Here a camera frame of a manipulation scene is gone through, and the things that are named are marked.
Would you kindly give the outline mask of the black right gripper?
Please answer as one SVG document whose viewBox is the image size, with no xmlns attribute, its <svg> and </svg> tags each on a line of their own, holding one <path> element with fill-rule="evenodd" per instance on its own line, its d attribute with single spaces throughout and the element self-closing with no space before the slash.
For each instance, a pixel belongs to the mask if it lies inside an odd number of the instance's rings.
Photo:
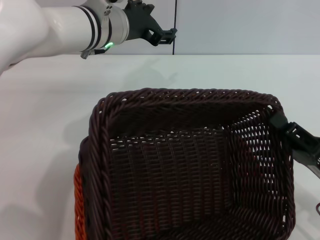
<svg viewBox="0 0 320 240">
<path fill-rule="evenodd" d="M 293 148 L 293 159 L 320 178 L 320 138 L 289 122 L 282 113 L 275 113 L 269 121 Z"/>
</svg>

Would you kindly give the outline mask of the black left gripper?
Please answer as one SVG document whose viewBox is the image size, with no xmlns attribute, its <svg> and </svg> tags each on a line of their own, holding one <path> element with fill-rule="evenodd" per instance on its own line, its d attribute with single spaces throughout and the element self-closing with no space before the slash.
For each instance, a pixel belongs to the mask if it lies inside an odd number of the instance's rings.
<svg viewBox="0 0 320 240">
<path fill-rule="evenodd" d="M 142 0 L 128 0 L 123 9 L 129 23 L 129 40 L 143 39 L 153 46 L 170 45 L 176 38 L 177 29 L 162 30 L 151 16 L 155 6 L 143 3 Z"/>
</svg>

